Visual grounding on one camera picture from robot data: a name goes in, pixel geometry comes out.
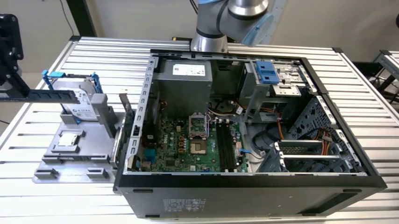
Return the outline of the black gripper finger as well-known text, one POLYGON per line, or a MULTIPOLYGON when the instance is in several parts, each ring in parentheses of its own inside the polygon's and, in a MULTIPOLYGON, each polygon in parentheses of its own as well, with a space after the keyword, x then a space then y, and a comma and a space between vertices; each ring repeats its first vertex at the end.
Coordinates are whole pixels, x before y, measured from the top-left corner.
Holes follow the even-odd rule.
POLYGON ((19 73, 0 75, 0 97, 27 98, 29 87, 19 73))

